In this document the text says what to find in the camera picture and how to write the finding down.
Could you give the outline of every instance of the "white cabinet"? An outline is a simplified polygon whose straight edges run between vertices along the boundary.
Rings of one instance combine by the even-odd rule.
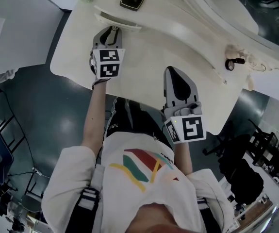
[[[0,74],[44,64],[62,16],[48,0],[0,0]]]

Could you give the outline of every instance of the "backpack strap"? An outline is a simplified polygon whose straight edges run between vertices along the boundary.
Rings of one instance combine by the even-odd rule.
[[[66,233],[100,233],[102,222],[102,180],[105,167],[97,164],[90,185],[85,188],[72,211]]]
[[[205,224],[206,233],[221,233],[221,229],[214,218],[206,199],[203,197],[197,197],[197,205]]]

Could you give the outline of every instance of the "white t-shirt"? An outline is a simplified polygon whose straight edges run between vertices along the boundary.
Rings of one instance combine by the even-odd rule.
[[[233,220],[233,208],[213,173],[206,169],[185,176],[173,161],[173,151],[148,135],[116,132],[106,138],[101,155],[105,166],[101,232],[125,232],[142,205],[158,203],[167,207],[181,228],[204,233],[197,196],[207,198],[210,207],[218,202],[212,213],[225,232]],[[65,232],[94,166],[95,155],[89,148],[62,151],[42,203],[54,232]]]

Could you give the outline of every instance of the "black strap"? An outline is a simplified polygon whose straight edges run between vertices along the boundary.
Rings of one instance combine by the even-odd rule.
[[[71,214],[71,218],[68,223],[66,233],[82,232],[83,229],[84,229],[84,233],[92,232],[96,211],[98,209],[99,194],[98,192],[96,193],[96,198],[94,199],[94,208],[92,211],[79,206],[79,203],[83,197],[84,195],[82,192]]]
[[[209,208],[206,198],[197,197],[197,204],[199,211],[201,212],[206,232],[207,233],[221,233],[219,224],[214,218],[211,209]]]
[[[92,90],[94,90],[94,86],[98,83],[103,83],[103,82],[107,82],[108,80],[110,79],[99,79],[99,80],[96,80],[93,84],[92,84]]]

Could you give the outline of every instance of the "black wire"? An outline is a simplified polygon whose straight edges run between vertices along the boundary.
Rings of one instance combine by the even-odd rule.
[[[14,117],[15,120],[17,121],[17,124],[19,125],[19,127],[20,127],[20,129],[21,129],[21,131],[22,131],[22,133],[23,133],[23,136],[25,137],[25,140],[26,140],[27,145],[28,145],[28,150],[29,150],[29,152],[30,152],[30,154],[31,154],[31,158],[32,158],[32,161],[33,161],[33,167],[36,167],[36,165],[35,165],[35,163],[34,163],[34,159],[33,159],[33,154],[32,154],[32,151],[31,151],[31,147],[29,146],[29,142],[28,142],[27,137],[26,137],[26,135],[25,135],[25,133],[24,133],[24,131],[23,131],[23,129],[22,129],[22,126],[20,125],[20,123],[19,123],[17,117],[15,116],[15,114],[14,114],[12,108],[11,108],[11,105],[10,105],[9,100],[8,100],[8,96],[7,96],[7,94],[6,94],[3,90],[0,89],[0,93],[1,93],[1,92],[4,94],[4,96],[5,96],[6,100],[7,100],[9,109],[10,109],[11,113],[13,114],[13,117]]]
[[[31,158],[32,158],[32,161],[33,161],[33,167],[36,167],[36,165],[35,165],[35,163],[34,163],[34,159],[33,159],[33,154],[32,154],[32,151],[31,151],[31,147],[29,146],[29,142],[28,142],[27,137],[26,137],[26,135],[25,135],[25,133],[24,133],[24,131],[23,131],[23,129],[22,129],[22,126],[20,125],[20,123],[19,123],[17,117],[14,115],[14,112],[13,112],[13,110],[12,110],[12,108],[11,108],[11,106],[10,106],[9,100],[8,100],[8,96],[7,96],[7,94],[6,94],[3,90],[0,89],[0,91],[4,94],[4,96],[5,96],[6,100],[7,100],[9,109],[10,109],[11,113],[13,114],[14,118],[16,119],[17,124],[19,125],[19,127],[20,127],[20,129],[21,129],[21,131],[22,131],[22,133],[23,133],[23,136],[25,137],[25,140],[26,140],[27,145],[28,145],[28,150],[29,150],[29,152],[31,153]]]
[[[93,84],[92,84],[92,90],[94,90],[94,86],[98,83],[103,83],[103,82],[107,82],[110,79],[100,79],[100,80],[96,80]]]
[[[9,174],[8,176],[9,176],[9,177],[12,177],[12,176],[20,176],[20,175],[27,174],[27,173],[34,173],[34,172],[25,172],[25,173]]]

